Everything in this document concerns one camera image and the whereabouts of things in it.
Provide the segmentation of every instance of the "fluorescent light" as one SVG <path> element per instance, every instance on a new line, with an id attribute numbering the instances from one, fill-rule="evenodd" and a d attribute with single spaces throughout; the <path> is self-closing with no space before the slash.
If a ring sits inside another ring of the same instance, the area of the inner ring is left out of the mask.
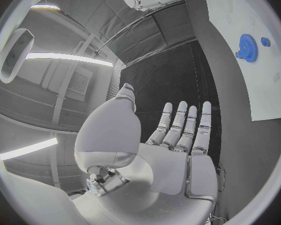
<path id="1" fill-rule="evenodd" d="M 47 4 L 36 4 L 36 5 L 32 5 L 31 6 L 32 9 L 58 9 L 60 10 L 60 8 L 58 6 L 54 6 L 54 5 L 47 5 Z"/>
<path id="2" fill-rule="evenodd" d="M 26 59 L 66 59 L 66 60 L 74 60 L 74 61 L 80 61 L 86 63 L 101 64 L 109 67 L 113 66 L 113 64 L 108 61 L 101 61 L 85 56 L 77 56 L 77 55 L 62 54 L 62 53 L 51 53 L 51 52 L 28 53 Z"/>
<path id="3" fill-rule="evenodd" d="M 18 156 L 22 156 L 25 154 L 29 154 L 29 153 L 53 146 L 55 144 L 58 144 L 56 137 L 49 139 L 47 141 L 42 141 L 42 142 L 30 145 L 30 146 L 22 147 L 20 149 L 1 153 L 0 160 L 3 161 L 3 160 L 7 160 L 7 159 L 12 159 L 12 158 L 15 158 Z"/>

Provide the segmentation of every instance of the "robot finger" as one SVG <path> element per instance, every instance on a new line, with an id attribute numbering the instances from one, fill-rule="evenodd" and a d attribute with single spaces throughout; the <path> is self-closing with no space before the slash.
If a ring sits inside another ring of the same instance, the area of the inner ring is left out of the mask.
<path id="1" fill-rule="evenodd" d="M 181 136 L 187 109 L 188 109 L 188 104 L 185 101 L 181 101 L 179 103 L 179 107 L 174 122 L 170 130 L 168 131 L 167 135 L 163 139 L 161 146 L 166 147 L 169 150 L 174 149 Z"/>
<path id="2" fill-rule="evenodd" d="M 193 144 L 191 155 L 207 154 L 212 129 L 212 105 L 204 102 L 198 132 Z"/>
<path id="3" fill-rule="evenodd" d="M 183 134 L 174 148 L 174 152 L 185 152 L 187 154 L 190 152 L 195 134 L 196 118 L 197 108 L 195 106 L 191 106 L 188 110 Z"/>
<path id="4" fill-rule="evenodd" d="M 150 136 L 146 144 L 159 146 L 162 143 L 163 139 L 165 138 L 169 130 L 172 110 L 173 110 L 173 105 L 170 102 L 167 102 L 163 108 L 163 112 L 158 127 Z"/>

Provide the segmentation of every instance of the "ceiling light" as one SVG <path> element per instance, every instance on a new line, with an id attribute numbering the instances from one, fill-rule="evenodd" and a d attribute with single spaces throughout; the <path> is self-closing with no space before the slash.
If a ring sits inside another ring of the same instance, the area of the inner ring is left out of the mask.
<path id="1" fill-rule="evenodd" d="M 79 62 L 86 62 L 86 63 L 93 63 L 93 64 L 100 64 L 112 67 L 113 64 L 108 61 L 101 61 L 97 59 L 93 59 L 90 57 L 85 56 L 77 56 L 77 55 L 71 55 L 71 54 L 62 54 L 62 53 L 51 53 L 51 52 L 32 52 L 28 53 L 26 56 L 26 59 L 66 59 L 66 60 L 73 60 L 73 61 L 79 61 Z"/>
<path id="2" fill-rule="evenodd" d="M 32 153 L 32 152 L 35 152 L 35 151 L 53 146 L 55 144 L 58 144 L 56 137 L 52 138 L 52 139 L 49 139 L 49 140 L 46 140 L 46 141 L 42 141 L 42 142 L 30 145 L 30 146 L 22 147 L 22 148 L 13 150 L 13 151 L 1 153 L 0 154 L 0 160 L 3 161 L 3 160 L 7 160 L 7 159 L 12 159 L 12 158 L 15 158 L 15 157 L 18 157 L 18 156 L 22 156 L 22 155 L 25 155 L 25 154 L 29 154 L 29 153 Z"/>
<path id="3" fill-rule="evenodd" d="M 47 4 L 36 4 L 36 5 L 32 5 L 31 6 L 32 9 L 58 9 L 60 10 L 60 8 L 58 6 L 54 6 L 54 5 L 47 5 Z"/>

